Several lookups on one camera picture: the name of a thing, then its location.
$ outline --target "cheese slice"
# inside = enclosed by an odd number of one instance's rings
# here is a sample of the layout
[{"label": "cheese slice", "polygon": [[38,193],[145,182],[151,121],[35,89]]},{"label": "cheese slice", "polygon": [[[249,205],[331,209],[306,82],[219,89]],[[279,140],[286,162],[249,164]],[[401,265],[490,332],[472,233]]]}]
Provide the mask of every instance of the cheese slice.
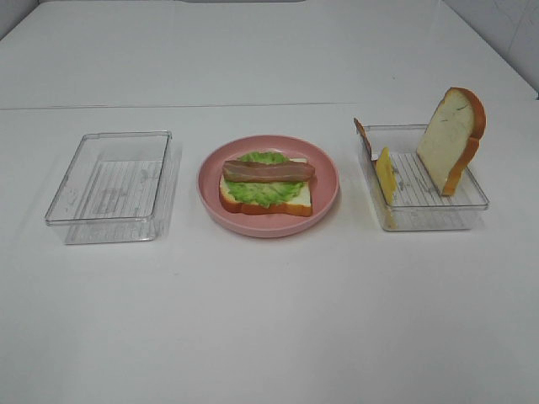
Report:
[{"label": "cheese slice", "polygon": [[387,147],[382,149],[382,154],[376,161],[376,175],[380,181],[387,204],[392,205],[393,193],[397,190],[397,179],[395,178],[395,171],[393,170]]}]

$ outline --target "upright bread slice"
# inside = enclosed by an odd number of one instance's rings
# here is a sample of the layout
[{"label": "upright bread slice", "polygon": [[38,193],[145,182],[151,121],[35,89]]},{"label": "upright bread slice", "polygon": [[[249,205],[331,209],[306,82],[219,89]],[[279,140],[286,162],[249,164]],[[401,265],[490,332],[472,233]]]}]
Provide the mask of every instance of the upright bread slice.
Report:
[{"label": "upright bread slice", "polygon": [[[294,161],[305,162],[306,159],[292,158]],[[257,202],[243,203],[236,200],[227,181],[221,175],[219,180],[219,199],[222,207],[232,213],[244,213],[246,215],[264,215],[269,213],[285,213],[287,215],[295,216],[310,216],[312,215],[312,201],[311,190],[309,188],[309,182],[303,183],[299,194],[294,198],[278,205],[269,205],[264,207]]]},{"label": "upright bread slice", "polygon": [[479,148],[487,119],[479,98],[450,88],[438,104],[417,154],[441,195],[455,193],[462,171]]}]

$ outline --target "plastic tray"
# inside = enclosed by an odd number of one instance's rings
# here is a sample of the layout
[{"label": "plastic tray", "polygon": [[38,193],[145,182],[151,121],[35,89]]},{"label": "plastic tray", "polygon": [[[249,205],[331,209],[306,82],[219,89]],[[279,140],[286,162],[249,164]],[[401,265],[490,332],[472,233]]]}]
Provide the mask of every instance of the plastic tray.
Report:
[{"label": "plastic tray", "polygon": [[45,223],[65,244],[149,241],[168,229],[179,159],[167,131],[85,135]]},{"label": "plastic tray", "polygon": [[[358,134],[360,124],[356,123]],[[427,125],[363,126],[360,165],[365,174],[380,225],[387,231],[467,230],[480,223],[488,198],[468,168],[451,197],[440,196],[415,150]],[[374,161],[383,147],[390,151],[397,177],[393,202],[384,198]]]}]

